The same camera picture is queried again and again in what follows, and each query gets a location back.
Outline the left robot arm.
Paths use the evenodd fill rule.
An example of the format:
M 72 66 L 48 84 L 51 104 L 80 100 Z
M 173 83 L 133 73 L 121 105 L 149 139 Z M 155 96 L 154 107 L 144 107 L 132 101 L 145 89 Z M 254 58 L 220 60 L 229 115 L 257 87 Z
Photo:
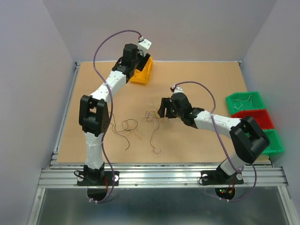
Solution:
M 144 40 L 138 44 L 126 44 L 123 55 L 112 68 L 103 84 L 89 96 L 80 99 L 79 124 L 86 139 L 87 159 L 80 178 L 95 185 L 104 181 L 102 157 L 103 136 L 110 125 L 108 105 L 117 91 L 134 75 L 142 71 L 150 58 L 148 50 L 152 43 Z

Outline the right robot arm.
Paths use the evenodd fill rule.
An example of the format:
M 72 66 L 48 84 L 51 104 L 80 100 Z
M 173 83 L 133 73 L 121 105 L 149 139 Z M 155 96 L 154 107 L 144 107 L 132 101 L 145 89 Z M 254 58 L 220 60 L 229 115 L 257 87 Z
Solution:
M 193 107 L 182 92 L 163 98 L 157 113 L 161 118 L 180 118 L 187 126 L 216 131 L 218 135 L 231 139 L 235 152 L 227 156 L 217 169 L 207 172 L 202 182 L 204 185 L 226 183 L 245 164 L 254 163 L 270 145 L 269 138 L 253 117 L 229 118 L 210 113 Z

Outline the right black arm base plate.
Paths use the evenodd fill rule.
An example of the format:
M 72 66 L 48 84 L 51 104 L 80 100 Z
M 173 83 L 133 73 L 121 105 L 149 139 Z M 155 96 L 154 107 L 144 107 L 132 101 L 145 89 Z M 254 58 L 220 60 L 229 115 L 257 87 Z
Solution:
M 201 171 L 201 175 L 198 180 L 198 183 L 202 186 L 244 184 L 244 180 L 242 178 L 238 179 L 237 175 L 240 175 L 240 173 L 239 174 L 234 173 L 233 175 L 227 175 L 226 173 L 224 173 L 222 171 L 217 171 L 217 170 Z

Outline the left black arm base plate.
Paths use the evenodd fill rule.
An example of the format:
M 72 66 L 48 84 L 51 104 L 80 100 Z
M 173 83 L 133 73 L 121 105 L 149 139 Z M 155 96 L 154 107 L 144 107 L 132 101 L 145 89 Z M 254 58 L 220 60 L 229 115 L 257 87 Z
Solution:
M 74 175 L 77 177 L 77 186 L 87 187 L 87 186 L 118 186 L 119 185 L 119 171 L 115 171 L 114 175 L 112 171 L 105 171 L 100 177 L 88 178 L 84 175 L 83 171 L 75 170 Z

